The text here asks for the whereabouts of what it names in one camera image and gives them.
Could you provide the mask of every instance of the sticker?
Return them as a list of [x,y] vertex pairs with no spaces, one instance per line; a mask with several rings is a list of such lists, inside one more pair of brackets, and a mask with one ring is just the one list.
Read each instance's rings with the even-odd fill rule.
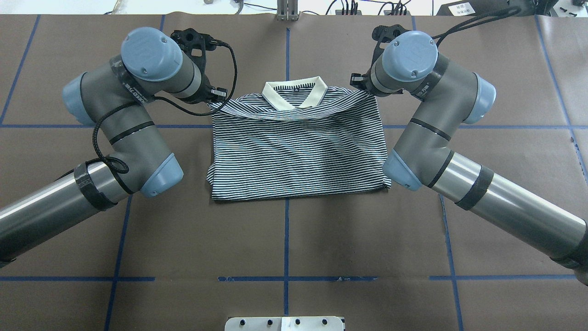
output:
[[472,5],[469,2],[464,2],[463,4],[453,5],[448,7],[451,11],[453,16],[464,16],[474,14],[476,11],[472,8]]

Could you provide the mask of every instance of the light blue cap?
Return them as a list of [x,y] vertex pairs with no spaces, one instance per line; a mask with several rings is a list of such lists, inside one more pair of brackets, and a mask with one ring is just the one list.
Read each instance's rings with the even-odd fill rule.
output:
[[486,115],[486,113],[492,108],[494,100],[496,99],[496,89],[494,85],[487,82],[480,75],[476,74],[478,79],[478,92],[476,96],[476,102],[470,115],[463,121],[466,124],[474,124]]
[[165,161],[141,187],[141,193],[147,198],[155,197],[168,188],[178,184],[183,177],[183,171],[175,155],[170,154]]
[[172,78],[183,61],[180,47],[163,32],[150,27],[134,29],[126,36],[121,57],[131,74],[150,82]]
[[422,185],[420,180],[395,150],[392,150],[392,153],[390,153],[386,162],[384,162],[383,170],[384,174],[391,180],[411,191],[418,190]]
[[78,122],[90,126],[96,125],[96,123],[92,121],[82,102],[82,77],[85,74],[86,73],[84,72],[64,86],[61,91],[61,98],[64,101],[65,108],[68,109],[69,113],[72,114]]
[[427,77],[437,63],[437,45],[422,31],[396,37],[382,54],[384,71],[397,81],[413,82]]

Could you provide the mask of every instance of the folded shirt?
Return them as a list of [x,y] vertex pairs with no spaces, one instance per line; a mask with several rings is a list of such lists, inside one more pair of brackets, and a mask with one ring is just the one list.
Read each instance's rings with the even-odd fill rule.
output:
[[[209,104],[218,108],[221,102]],[[390,187],[376,98],[320,77],[267,82],[212,116],[213,200],[355,193]]]

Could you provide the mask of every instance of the striped shirt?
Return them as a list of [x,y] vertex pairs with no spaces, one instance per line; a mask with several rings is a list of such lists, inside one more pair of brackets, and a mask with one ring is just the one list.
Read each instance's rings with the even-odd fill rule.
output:
[[[220,103],[209,105],[211,109]],[[268,82],[212,116],[214,200],[355,193],[390,187],[376,98],[320,77]]]

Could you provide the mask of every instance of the white collar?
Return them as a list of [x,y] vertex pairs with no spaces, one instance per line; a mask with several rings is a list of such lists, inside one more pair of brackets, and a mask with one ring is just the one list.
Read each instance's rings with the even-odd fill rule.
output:
[[277,86],[284,87],[295,87],[297,85],[303,85],[307,83],[315,83],[312,91],[304,100],[304,102],[298,106],[298,108],[309,108],[317,106],[325,96],[327,85],[320,77],[305,78],[303,80],[285,81],[285,82],[267,82],[263,88],[262,96],[277,110],[292,110],[296,107],[291,105],[289,102],[284,100],[276,90],[273,88]]

